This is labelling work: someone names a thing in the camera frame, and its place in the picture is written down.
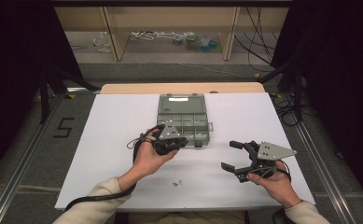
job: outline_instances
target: white tabletop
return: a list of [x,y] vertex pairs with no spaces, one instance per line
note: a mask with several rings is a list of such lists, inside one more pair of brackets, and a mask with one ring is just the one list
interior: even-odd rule
[[[252,140],[290,145],[268,93],[205,94],[207,117],[213,123],[208,146],[181,149],[157,173],[137,183],[133,196],[119,211],[188,211],[252,209],[279,205],[265,189],[222,170],[249,166],[245,150],[229,141]],[[97,95],[64,180],[56,209],[87,195],[100,181],[124,174],[132,166],[127,144],[156,125],[158,94]],[[305,201],[315,203],[295,157],[288,164],[292,185]]]

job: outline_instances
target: sleeve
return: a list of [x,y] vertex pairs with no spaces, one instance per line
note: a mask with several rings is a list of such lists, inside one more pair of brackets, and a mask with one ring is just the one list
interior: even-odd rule
[[[97,184],[88,196],[99,196],[121,192],[118,180],[115,177]],[[66,223],[105,223],[126,202],[131,195],[100,202],[77,203],[67,212],[64,212],[54,224]]]
[[297,224],[329,224],[329,222],[318,213],[317,208],[312,203],[303,201],[302,203],[285,210],[286,216]]

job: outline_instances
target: floor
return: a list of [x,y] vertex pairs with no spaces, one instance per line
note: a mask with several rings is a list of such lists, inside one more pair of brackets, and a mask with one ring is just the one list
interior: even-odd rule
[[[94,45],[98,43],[98,39],[102,37],[106,39],[105,34],[80,32],[66,34],[87,81],[97,85],[114,79],[114,77],[101,77],[102,75],[94,71],[96,68],[103,69],[104,66],[108,66],[106,69],[109,70],[116,66],[117,69],[120,68],[122,74],[128,76],[133,74],[131,72],[133,67],[140,64],[141,71],[147,69],[148,65],[151,65],[149,68],[156,69],[145,71],[145,75],[152,77],[161,73],[165,69],[164,66],[172,66],[174,73],[188,68],[193,69],[196,76],[223,75],[252,78],[252,81],[255,77],[264,76],[272,70],[262,61],[262,59],[268,61],[271,59],[265,48],[251,44],[247,39],[252,38],[253,34],[241,33],[237,34],[237,37],[248,49],[251,44],[251,50],[258,56],[247,53],[246,49],[235,41],[229,61],[222,59],[220,49],[212,49],[209,52],[186,49],[185,46],[174,45],[171,38],[162,37],[167,34],[162,32],[146,35],[146,39],[136,37],[133,40],[134,35],[131,35],[124,57],[121,61],[114,61],[111,52],[103,52],[107,49],[100,49],[100,46]],[[218,41],[216,34],[197,35],[207,35],[214,42]],[[274,48],[276,36],[278,34],[265,34],[265,45]],[[278,92],[276,83],[279,78],[276,77],[265,83],[265,90],[269,93]],[[66,85],[70,87],[70,91],[71,88],[77,87],[74,83],[67,82]],[[62,213],[56,211],[53,206],[67,173],[67,167],[73,159],[78,138],[89,116],[94,94],[83,91],[65,98],[53,94],[50,96],[51,111],[54,111],[50,115],[50,122],[39,125],[40,101],[37,95],[20,134],[16,136],[14,144],[0,163],[1,223],[46,223]],[[288,92],[283,92],[280,98],[273,99],[273,103],[275,106],[281,106],[283,100],[290,100],[289,97]],[[309,104],[308,96],[304,95],[303,100],[306,105]],[[284,129],[290,145],[300,150],[297,160],[315,196],[319,212],[331,223],[363,224],[362,188],[347,164],[336,155],[336,147],[319,117],[315,115],[314,109],[308,107],[303,112],[304,120],[299,125],[288,125],[295,121],[292,113],[281,118],[284,119]],[[59,129],[60,123],[69,125],[72,131],[68,133]],[[272,223],[268,214],[273,211],[271,209],[251,211],[250,221],[252,224]]]

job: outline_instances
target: person's right hand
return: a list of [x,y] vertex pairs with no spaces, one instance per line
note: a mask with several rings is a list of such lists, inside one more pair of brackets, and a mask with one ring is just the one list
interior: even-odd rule
[[[152,136],[158,131],[159,129],[155,129],[148,135]],[[143,141],[137,151],[132,168],[118,178],[120,189],[124,191],[145,176],[154,174],[164,163],[171,160],[177,152],[178,150],[173,150],[166,155],[160,156],[155,151],[150,140]]]
[[[286,167],[281,161],[276,161],[276,166],[279,169],[286,170]],[[301,199],[292,188],[288,176],[281,172],[275,172],[274,175],[268,178],[263,178],[255,174],[249,174],[247,178],[265,188],[269,195],[284,208],[290,208],[301,203]]]

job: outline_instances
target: gray case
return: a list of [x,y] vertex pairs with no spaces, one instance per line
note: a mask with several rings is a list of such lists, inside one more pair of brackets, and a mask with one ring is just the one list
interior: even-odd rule
[[158,124],[172,121],[187,146],[207,146],[210,141],[209,123],[203,94],[161,94]]

